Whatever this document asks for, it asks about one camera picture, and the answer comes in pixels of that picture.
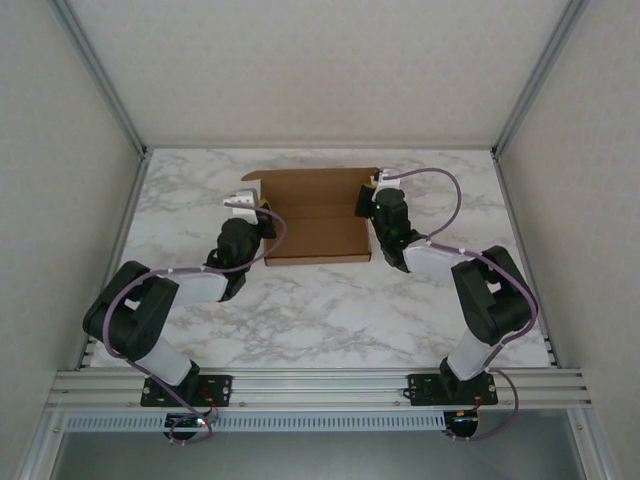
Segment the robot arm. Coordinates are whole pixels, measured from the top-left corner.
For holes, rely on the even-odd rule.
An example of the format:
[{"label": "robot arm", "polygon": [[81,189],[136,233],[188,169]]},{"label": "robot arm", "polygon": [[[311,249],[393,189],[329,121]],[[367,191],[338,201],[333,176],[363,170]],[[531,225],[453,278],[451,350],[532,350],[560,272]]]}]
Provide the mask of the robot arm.
[{"label": "robot arm", "polygon": [[[435,248],[413,229],[399,180],[388,180],[387,176],[389,172],[379,172],[372,185],[362,187],[356,215],[371,220],[392,267],[406,273],[453,276],[467,324],[460,343],[440,365],[440,384],[453,401],[464,393],[466,382],[484,372],[485,363],[501,341],[527,324],[531,312],[524,296],[483,262],[461,261],[462,255]],[[482,255],[526,288],[507,250],[494,246]]]},{"label": "robot arm", "polygon": [[[258,206],[255,190],[237,192],[225,199],[227,202]],[[223,302],[233,298],[246,282],[246,273],[261,240],[275,238],[275,235],[269,215],[232,209],[232,218],[222,225],[217,248],[209,253],[204,265],[221,270],[235,268],[235,271],[213,273],[198,268],[187,272],[177,269],[147,278],[116,306],[109,324],[112,348],[189,401],[195,393],[199,367],[161,336],[169,310],[181,305]],[[87,312],[84,331],[103,341],[103,326],[109,306],[127,285],[149,272],[148,267],[136,261],[122,265]]]}]

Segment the white marble surface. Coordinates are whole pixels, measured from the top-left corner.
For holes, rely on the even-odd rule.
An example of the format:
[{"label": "white marble surface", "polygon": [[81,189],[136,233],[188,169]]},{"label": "white marble surface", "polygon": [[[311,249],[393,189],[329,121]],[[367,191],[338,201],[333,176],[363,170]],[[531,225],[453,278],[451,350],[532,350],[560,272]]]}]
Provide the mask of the white marble surface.
[{"label": "white marble surface", "polygon": [[[436,238],[482,250],[515,240],[488,152],[424,150],[156,150],[123,261],[149,267],[200,265],[227,213],[223,196],[255,169],[439,166],[464,198],[456,222]],[[455,191],[446,177],[404,180],[415,228],[448,218]],[[163,335],[205,367],[435,367],[465,328],[453,281],[389,267],[372,236],[369,263],[266,267],[259,263],[230,302],[179,307]],[[99,344],[92,366],[120,365]],[[539,329],[513,342],[495,365],[546,367]]]}]

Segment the gray wall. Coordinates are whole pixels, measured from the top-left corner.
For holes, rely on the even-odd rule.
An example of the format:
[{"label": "gray wall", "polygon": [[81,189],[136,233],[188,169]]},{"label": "gray wall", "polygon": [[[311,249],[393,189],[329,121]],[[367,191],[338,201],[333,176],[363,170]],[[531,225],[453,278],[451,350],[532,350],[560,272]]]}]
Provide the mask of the gray wall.
[{"label": "gray wall", "polygon": [[[482,428],[506,412],[481,413]],[[566,415],[523,412],[494,439],[440,432],[220,433],[185,448],[155,434],[67,435],[58,480],[580,480]]]},{"label": "gray wall", "polygon": [[638,478],[640,2],[592,1],[502,159],[562,356]]},{"label": "gray wall", "polygon": [[70,3],[147,145],[489,147],[567,0]]},{"label": "gray wall", "polygon": [[0,5],[0,478],[77,353],[135,155],[44,0]]}]

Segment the cardboard box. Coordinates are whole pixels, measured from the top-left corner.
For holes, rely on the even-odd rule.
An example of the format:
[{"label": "cardboard box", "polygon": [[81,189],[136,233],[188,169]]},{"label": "cardboard box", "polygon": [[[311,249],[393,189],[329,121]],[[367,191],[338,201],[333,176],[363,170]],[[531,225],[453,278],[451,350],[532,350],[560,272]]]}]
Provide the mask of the cardboard box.
[{"label": "cardboard box", "polygon": [[[289,233],[267,265],[313,265],[371,260],[367,220],[354,215],[358,193],[375,168],[258,170],[260,195],[287,221]],[[278,235],[282,233],[275,222]],[[265,240],[269,248],[275,240]]]}]

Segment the aluminum frame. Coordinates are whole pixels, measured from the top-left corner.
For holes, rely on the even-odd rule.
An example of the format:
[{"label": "aluminum frame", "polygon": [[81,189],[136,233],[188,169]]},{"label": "aluminum frame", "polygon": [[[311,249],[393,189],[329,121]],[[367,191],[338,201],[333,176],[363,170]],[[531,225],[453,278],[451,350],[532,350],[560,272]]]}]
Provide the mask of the aluminum frame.
[{"label": "aluminum frame", "polygon": [[[142,159],[114,244],[109,268],[105,272],[106,282],[120,262],[148,168],[149,153],[146,152],[146,147],[67,0],[47,0],[47,2],[69,35],[73,47],[114,114],[118,125]],[[570,0],[567,3],[561,19],[497,139],[493,148],[496,162],[522,124],[587,3],[588,0]],[[496,171],[514,226],[518,247],[523,256],[523,263],[535,292],[537,290],[535,280],[530,274],[526,251],[498,164],[496,164]],[[555,349],[548,327],[544,322],[541,326],[552,362],[555,362]],[[76,371],[59,372],[56,376],[45,412],[34,435],[33,444],[18,477],[20,480],[50,478],[62,443],[65,425],[69,416],[74,413],[126,412],[130,415],[142,416],[150,412],[181,410],[140,407],[139,397],[143,377],[133,370],[82,368],[84,354],[91,348],[91,344],[87,348],[85,343]],[[521,397],[521,408],[567,410],[588,480],[614,478],[610,459],[604,455],[606,449],[597,424],[594,423],[589,394],[579,369],[504,370],[514,380]],[[437,407],[411,407],[408,400],[401,395],[402,389],[406,387],[407,374],[434,373],[435,371],[435,369],[204,369],[203,373],[225,373],[235,377],[232,402],[230,407],[225,409],[233,414],[353,411],[392,415],[398,412],[437,409]],[[495,380],[500,402],[496,406],[483,408],[494,410],[513,408],[513,395],[508,385],[501,377],[496,376]]]},{"label": "aluminum frame", "polygon": [[496,158],[499,159],[509,147],[588,3],[589,0],[569,0],[567,3],[496,140],[493,148]]},{"label": "aluminum frame", "polygon": [[69,5],[67,0],[47,0],[47,3],[69,37],[71,44],[76,49],[80,60],[82,60],[87,73],[104,98],[107,107],[109,107],[111,113],[113,113],[118,126],[125,134],[135,151],[138,152],[140,157],[143,157],[146,148],[142,139],[140,138],[131,117],[129,117],[126,108],[124,108],[118,92],[113,87],[113,83],[109,79],[107,72],[93,50],[87,34],[84,32],[82,25],[80,25],[80,22],[73,12],[73,8],[71,8],[71,5]]},{"label": "aluminum frame", "polygon": [[[591,399],[579,369],[507,368],[522,409],[589,408]],[[410,373],[438,369],[242,369],[203,368],[204,375],[232,375],[230,412],[456,410],[464,406],[412,407],[402,396]],[[45,412],[183,411],[141,407],[144,377],[128,368],[87,368],[59,372]],[[494,377],[499,403],[483,408],[510,410],[513,393]]]}]

